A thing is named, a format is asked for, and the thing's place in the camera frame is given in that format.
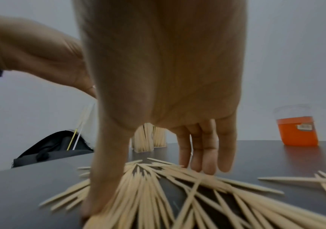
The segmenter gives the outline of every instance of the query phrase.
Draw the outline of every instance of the black bag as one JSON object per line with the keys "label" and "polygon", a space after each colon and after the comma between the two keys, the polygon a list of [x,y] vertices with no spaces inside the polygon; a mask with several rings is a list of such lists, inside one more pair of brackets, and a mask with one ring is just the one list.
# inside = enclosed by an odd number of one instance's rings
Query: black bag
{"label": "black bag", "polygon": [[47,136],[26,150],[18,158],[14,159],[12,168],[93,153],[93,150],[86,144],[81,136],[76,144],[75,150],[72,150],[78,133],[76,133],[71,143],[70,150],[67,151],[66,149],[69,146],[73,134],[74,133],[71,131],[60,131]]}

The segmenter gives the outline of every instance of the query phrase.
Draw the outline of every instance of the gray table surface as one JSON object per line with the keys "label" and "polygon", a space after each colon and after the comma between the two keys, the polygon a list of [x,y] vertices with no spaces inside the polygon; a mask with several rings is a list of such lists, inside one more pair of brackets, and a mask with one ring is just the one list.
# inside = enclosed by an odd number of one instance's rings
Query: gray table surface
{"label": "gray table surface", "polygon": [[[232,171],[217,176],[283,190],[285,196],[267,196],[326,215],[326,193],[320,185],[257,180],[262,176],[312,177],[318,170],[326,172],[326,142],[320,142],[317,148],[289,147],[280,141],[238,141],[237,146]],[[178,146],[168,144],[167,148],[156,148],[154,152],[131,152],[129,161],[147,157],[178,163]],[[81,228],[78,208],[69,213],[63,210],[52,214],[49,207],[37,206],[81,181],[76,167],[90,165],[91,159],[92,154],[89,154],[0,171],[0,228]],[[179,188],[177,190],[170,187],[166,195],[170,201],[180,199],[177,202],[181,205],[185,196]],[[179,207],[173,207],[175,213]]]}

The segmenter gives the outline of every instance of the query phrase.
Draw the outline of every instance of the clear plastic cup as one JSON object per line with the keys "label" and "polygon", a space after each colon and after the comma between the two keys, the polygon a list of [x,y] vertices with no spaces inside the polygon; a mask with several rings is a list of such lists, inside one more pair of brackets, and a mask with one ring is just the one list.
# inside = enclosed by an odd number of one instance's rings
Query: clear plastic cup
{"label": "clear plastic cup", "polygon": [[282,106],[274,109],[281,140],[289,146],[317,146],[318,137],[309,105]]}

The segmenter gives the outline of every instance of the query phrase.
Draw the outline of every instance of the orange liquid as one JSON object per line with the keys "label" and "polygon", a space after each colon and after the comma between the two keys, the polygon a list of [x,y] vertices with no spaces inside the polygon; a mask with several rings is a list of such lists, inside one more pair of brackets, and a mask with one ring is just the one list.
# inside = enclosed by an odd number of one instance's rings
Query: orange liquid
{"label": "orange liquid", "polygon": [[[312,130],[299,130],[298,125],[310,124]],[[283,118],[277,120],[281,140],[289,146],[317,146],[318,137],[313,117]]]}

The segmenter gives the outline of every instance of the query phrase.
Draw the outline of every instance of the hand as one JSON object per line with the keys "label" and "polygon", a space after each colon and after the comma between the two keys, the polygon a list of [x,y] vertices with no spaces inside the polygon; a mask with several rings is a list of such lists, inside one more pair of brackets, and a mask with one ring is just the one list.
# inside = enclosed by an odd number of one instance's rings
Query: hand
{"label": "hand", "polygon": [[[83,217],[99,212],[123,173],[129,138],[143,123],[177,134],[179,164],[227,172],[246,37],[246,2],[75,0],[100,131]],[[219,147],[214,137],[216,129]]]}
{"label": "hand", "polygon": [[28,72],[96,97],[79,40],[34,21],[0,16],[0,69]]}

